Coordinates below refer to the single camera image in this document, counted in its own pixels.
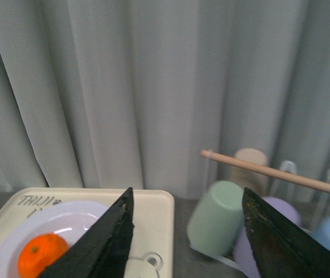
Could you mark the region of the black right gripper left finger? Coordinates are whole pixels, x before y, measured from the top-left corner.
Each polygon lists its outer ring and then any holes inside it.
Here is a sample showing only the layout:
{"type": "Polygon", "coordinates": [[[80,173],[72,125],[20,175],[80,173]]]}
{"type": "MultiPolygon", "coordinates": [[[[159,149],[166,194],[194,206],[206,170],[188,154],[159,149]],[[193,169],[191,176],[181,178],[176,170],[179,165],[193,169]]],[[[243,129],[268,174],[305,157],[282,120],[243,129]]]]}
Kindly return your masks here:
{"type": "Polygon", "coordinates": [[[130,187],[39,277],[124,277],[133,237],[133,209],[130,187]]]}

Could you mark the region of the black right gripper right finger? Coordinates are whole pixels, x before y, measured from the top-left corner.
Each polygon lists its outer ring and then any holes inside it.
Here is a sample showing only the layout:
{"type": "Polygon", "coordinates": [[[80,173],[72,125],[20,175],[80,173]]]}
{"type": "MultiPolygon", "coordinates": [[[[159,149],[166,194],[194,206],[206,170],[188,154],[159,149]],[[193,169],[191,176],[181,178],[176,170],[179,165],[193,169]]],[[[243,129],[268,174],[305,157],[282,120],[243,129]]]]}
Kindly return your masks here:
{"type": "Polygon", "coordinates": [[[330,277],[330,251],[249,188],[242,208],[261,277],[330,277]]]}

